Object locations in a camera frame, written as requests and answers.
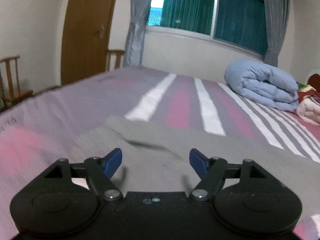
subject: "bed sheet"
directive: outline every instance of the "bed sheet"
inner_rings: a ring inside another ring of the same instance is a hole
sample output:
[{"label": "bed sheet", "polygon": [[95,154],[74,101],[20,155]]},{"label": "bed sheet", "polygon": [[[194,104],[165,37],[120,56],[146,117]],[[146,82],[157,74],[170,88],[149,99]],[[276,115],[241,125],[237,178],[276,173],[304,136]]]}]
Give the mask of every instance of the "bed sheet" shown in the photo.
[{"label": "bed sheet", "polygon": [[28,99],[0,116],[0,239],[16,233],[10,200],[48,165],[107,153],[83,151],[81,142],[112,116],[250,140],[320,162],[319,127],[292,114],[246,100],[224,84],[145,67],[120,69]]}]

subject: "green curtain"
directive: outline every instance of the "green curtain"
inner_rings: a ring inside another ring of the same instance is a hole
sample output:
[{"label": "green curtain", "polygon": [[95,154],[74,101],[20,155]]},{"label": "green curtain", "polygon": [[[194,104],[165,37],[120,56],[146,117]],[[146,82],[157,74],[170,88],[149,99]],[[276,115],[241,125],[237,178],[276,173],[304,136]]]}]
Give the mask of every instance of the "green curtain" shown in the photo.
[{"label": "green curtain", "polygon": [[264,56],[268,47],[264,2],[220,0],[214,37]]},{"label": "green curtain", "polygon": [[214,0],[164,0],[160,26],[210,35]]}]

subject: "white stripe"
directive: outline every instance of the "white stripe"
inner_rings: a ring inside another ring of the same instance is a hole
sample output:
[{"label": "white stripe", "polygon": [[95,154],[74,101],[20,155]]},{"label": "white stripe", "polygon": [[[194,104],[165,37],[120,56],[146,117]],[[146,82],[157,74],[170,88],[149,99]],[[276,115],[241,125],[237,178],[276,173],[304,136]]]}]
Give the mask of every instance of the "white stripe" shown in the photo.
[{"label": "white stripe", "polygon": [[314,221],[314,223],[316,224],[318,237],[320,238],[320,215],[314,215],[311,218]]},{"label": "white stripe", "polygon": [[311,132],[309,132],[309,130],[308,130],[305,126],[303,126],[297,119],[295,119],[294,117],[292,117],[292,116],[289,115],[288,113],[285,113],[285,112],[284,112],[284,114],[285,114],[287,117],[289,117],[292,121],[294,121],[295,123],[297,123],[297,124],[307,133],[307,135],[309,135],[309,136],[314,140],[314,142],[317,144],[317,146],[320,147],[320,143],[318,142],[317,138],[314,137],[314,135],[313,135]]},{"label": "white stripe", "polygon": [[143,95],[137,106],[124,117],[131,121],[139,120],[148,122],[176,76],[176,74],[167,75],[159,84]]},{"label": "white stripe", "polygon": [[288,129],[288,131],[293,135],[293,137],[297,140],[298,143],[300,143],[302,149],[305,150],[307,154],[310,155],[311,159],[314,160],[317,163],[320,163],[319,157],[316,155],[316,153],[311,150],[311,148],[308,146],[308,144],[302,139],[302,137],[295,131],[295,129],[292,128],[291,125],[289,125],[282,117],[277,116],[275,113],[273,113],[270,109],[268,109],[266,106],[260,105],[260,107],[263,107],[265,110],[267,110],[270,114],[272,114],[277,120],[279,120],[281,123],[284,124],[284,126]]},{"label": "white stripe", "polygon": [[298,151],[298,149],[295,147],[295,145],[292,143],[292,141],[290,141],[288,136],[283,132],[283,130],[281,129],[280,125],[275,120],[273,120],[270,117],[270,115],[268,115],[266,112],[262,111],[261,108],[256,103],[250,101],[247,98],[245,98],[245,100],[247,100],[247,102],[268,121],[268,123],[270,124],[271,128],[280,136],[280,138],[283,140],[285,145],[287,145],[287,147],[294,154],[304,157],[303,154]]},{"label": "white stripe", "polygon": [[217,108],[210,99],[210,96],[207,90],[205,90],[202,81],[198,78],[195,78],[195,86],[198,93],[204,130],[208,133],[226,135],[222,127]]},{"label": "white stripe", "polygon": [[283,149],[282,145],[277,141],[274,135],[270,130],[264,125],[262,120],[234,93],[228,88],[225,84],[218,83],[219,86],[225,90],[235,101],[236,103],[249,115],[253,123],[260,130],[260,132],[265,136],[268,143],[278,148]]},{"label": "white stripe", "polygon": [[288,117],[286,117],[281,111],[277,109],[273,109],[277,114],[279,114],[282,118],[287,120],[292,126],[294,126],[305,138],[306,140],[311,144],[311,146],[317,151],[317,153],[320,154],[319,148],[315,145],[315,143],[310,139],[308,135],[305,134],[305,132],[292,120],[290,120]]}]

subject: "wooden headboard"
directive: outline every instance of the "wooden headboard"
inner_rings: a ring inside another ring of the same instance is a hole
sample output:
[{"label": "wooden headboard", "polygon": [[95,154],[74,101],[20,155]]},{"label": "wooden headboard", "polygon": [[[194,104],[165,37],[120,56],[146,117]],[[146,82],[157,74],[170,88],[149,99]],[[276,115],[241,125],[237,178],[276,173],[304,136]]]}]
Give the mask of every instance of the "wooden headboard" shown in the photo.
[{"label": "wooden headboard", "polygon": [[318,74],[313,74],[308,79],[308,85],[314,87],[317,91],[320,91],[320,76]]}]

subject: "window sill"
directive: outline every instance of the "window sill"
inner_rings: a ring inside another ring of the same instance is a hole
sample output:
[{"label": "window sill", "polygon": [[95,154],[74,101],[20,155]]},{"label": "window sill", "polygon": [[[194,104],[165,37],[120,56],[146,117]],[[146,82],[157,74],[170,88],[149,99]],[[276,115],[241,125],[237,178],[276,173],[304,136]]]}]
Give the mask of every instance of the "window sill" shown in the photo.
[{"label": "window sill", "polygon": [[201,34],[201,33],[195,33],[195,32],[190,32],[190,31],[185,31],[185,30],[180,30],[180,29],[174,29],[174,28],[167,28],[167,27],[159,27],[159,26],[147,26],[146,28],[146,33],[147,34],[163,34],[163,35],[170,35],[170,36],[178,36],[182,38],[189,38],[189,39],[197,39],[201,41],[206,41],[211,44],[216,44],[218,46],[222,47],[227,47],[228,49],[232,49],[236,52],[240,52],[246,55],[249,55],[251,57],[254,57],[259,60],[263,60],[263,56],[246,48],[225,42],[225,41],[220,41],[216,39],[212,39],[209,35]]}]

